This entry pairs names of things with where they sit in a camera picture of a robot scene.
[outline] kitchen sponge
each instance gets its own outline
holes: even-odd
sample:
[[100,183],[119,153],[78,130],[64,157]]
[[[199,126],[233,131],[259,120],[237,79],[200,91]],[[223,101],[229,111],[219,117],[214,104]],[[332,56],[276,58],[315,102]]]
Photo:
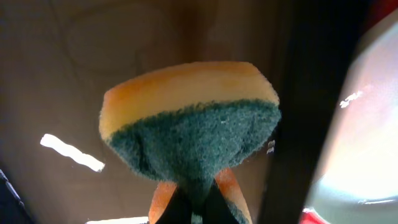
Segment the kitchen sponge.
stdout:
[[122,83],[104,96],[99,131],[135,172],[175,182],[200,208],[215,176],[260,149],[279,99],[250,63],[196,62]]

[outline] yellow foam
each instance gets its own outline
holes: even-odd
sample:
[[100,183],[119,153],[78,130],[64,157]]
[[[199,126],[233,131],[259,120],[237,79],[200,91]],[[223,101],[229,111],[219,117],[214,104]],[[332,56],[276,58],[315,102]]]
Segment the yellow foam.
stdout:
[[211,101],[279,98],[260,71],[247,62],[195,62],[128,80],[104,96],[99,131],[108,139],[122,126],[163,111]]

